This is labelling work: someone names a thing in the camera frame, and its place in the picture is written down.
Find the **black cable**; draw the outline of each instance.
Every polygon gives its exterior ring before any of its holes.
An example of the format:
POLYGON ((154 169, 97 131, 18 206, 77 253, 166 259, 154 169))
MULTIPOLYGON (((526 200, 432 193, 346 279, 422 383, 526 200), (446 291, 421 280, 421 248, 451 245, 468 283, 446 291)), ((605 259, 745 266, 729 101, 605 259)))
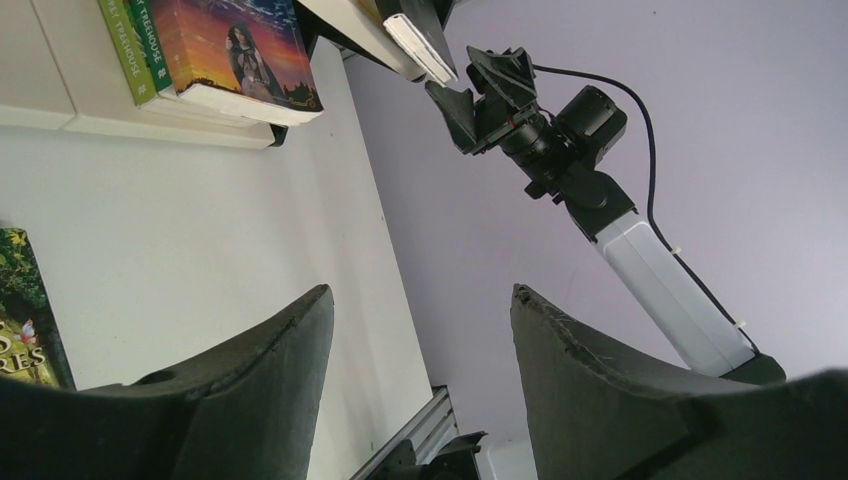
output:
MULTIPOLYGON (((736 322, 736 320, 733 319, 733 317, 730 315, 730 312, 728 312, 727 309, 724 308, 724 305, 722 305, 721 302, 718 301, 716 296, 713 295, 713 292, 710 291, 710 289, 703 282, 703 280, 701 280, 701 278, 698 277, 698 275, 692 270, 692 268, 689 267, 689 265, 687 265, 685 261, 683 261, 683 258, 681 258, 680 255, 674 253, 674 249, 665 239, 665 236, 662 234, 659 225, 657 225, 656 220, 654 220, 654 197, 656 196, 657 190, 657 144, 656 139, 654 138, 654 124, 653 122, 651 122, 651 115, 648 113, 648 107, 645 106, 645 102, 642 101, 642 98, 640 98, 639 95, 634 92, 632 88, 619 82, 618 80, 614 80, 612 78, 604 77, 601 75, 595 75, 594 73, 545 67, 542 65, 533 65, 533 68, 540 72, 566 75, 569 77, 585 78, 587 80, 603 82, 620 89, 621 91, 629 95, 634 102, 636 102, 636 105, 639 107, 639 111, 642 112, 642 118, 644 118, 645 120, 645 129, 648 131, 649 179, 648 211, 646 213, 646 216, 648 217, 648 225, 651 226, 651 229, 654 231, 654 234, 656 234, 657 238, 660 239, 660 242, 663 244, 663 246, 668 249, 669 252, 671 252, 672 256, 675 258, 675 260, 677 260, 677 263, 679 263, 680 266, 683 267, 683 270, 685 270, 686 273, 689 274, 695 284, 698 285, 698 287, 704 292, 707 298, 710 299, 710 301, 713 303, 713 305, 715 305, 718 311, 721 312, 722 315, 724 315, 724 318, 726 318, 727 321, 730 322, 732 325, 738 326, 739 324, 736 322)), ((754 343, 753 340, 751 340, 751 337, 749 337, 748 334, 745 333, 745 331, 741 328, 739 328, 739 331, 742 333, 745 339, 748 340, 748 343, 751 344, 751 348, 754 349, 754 352, 760 353, 760 349, 757 348, 757 344, 754 343)))

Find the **woman on book cover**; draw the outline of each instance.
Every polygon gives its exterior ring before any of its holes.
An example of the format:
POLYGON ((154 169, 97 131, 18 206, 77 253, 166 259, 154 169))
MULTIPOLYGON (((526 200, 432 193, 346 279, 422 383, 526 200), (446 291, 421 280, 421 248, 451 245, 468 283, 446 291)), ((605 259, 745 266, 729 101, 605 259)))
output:
POLYGON ((233 74, 244 95, 268 103, 285 103, 280 84, 262 60, 247 25, 237 23, 230 27, 226 48, 233 74))

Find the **purple wall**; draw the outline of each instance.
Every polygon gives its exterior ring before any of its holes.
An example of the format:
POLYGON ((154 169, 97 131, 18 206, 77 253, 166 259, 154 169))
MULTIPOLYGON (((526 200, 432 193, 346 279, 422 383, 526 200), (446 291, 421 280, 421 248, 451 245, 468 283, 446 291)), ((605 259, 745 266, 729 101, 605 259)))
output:
MULTIPOLYGON (((848 365, 845 25, 840 0, 477 0, 447 33, 463 67, 468 44, 524 47, 538 64, 639 92, 657 130, 658 222, 798 376, 848 365)), ((564 209, 523 193, 510 160, 460 155, 420 84, 361 58, 348 76, 428 372, 450 386, 463 431, 526 435, 509 326, 515 282, 681 364, 564 209)), ((584 84, 540 74, 540 103, 556 112, 584 84)), ((644 125, 625 95, 601 88, 630 120, 600 168, 644 211, 644 125)))

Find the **white tabletop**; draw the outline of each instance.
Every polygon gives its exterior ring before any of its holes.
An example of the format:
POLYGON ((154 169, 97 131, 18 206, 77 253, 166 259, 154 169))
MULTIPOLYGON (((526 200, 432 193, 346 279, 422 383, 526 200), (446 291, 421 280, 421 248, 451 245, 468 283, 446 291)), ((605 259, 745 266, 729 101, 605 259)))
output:
POLYGON ((347 479, 431 397, 338 51, 327 111, 262 152, 0 128, 0 221, 25 228, 81 389, 131 383, 318 283, 336 322, 310 479, 347 479))

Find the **orange sky on book cover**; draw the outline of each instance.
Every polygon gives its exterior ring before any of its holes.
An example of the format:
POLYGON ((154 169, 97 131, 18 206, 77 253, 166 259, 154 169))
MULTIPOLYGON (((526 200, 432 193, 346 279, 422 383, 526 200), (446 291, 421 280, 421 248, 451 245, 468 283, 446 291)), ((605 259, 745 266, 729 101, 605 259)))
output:
MULTIPOLYGON (((205 77, 223 87, 240 90, 225 49, 227 32, 234 21, 209 15, 192 2, 178 3, 188 61, 182 63, 183 71, 177 72, 172 68, 172 62, 168 62, 174 87, 181 90, 193 76, 205 77)), ((179 45, 177 42, 180 41, 180 31, 178 28, 169 28, 173 18, 173 14, 171 18, 155 18, 165 51, 179 51, 179 47, 175 49, 174 45, 179 45)), ((259 28, 260 19, 247 20, 244 23, 250 28, 260 55, 271 67, 281 86, 293 89, 301 82, 315 86, 309 70, 309 58, 305 52, 300 53, 297 45, 289 43, 287 38, 276 34, 272 28, 259 28)))

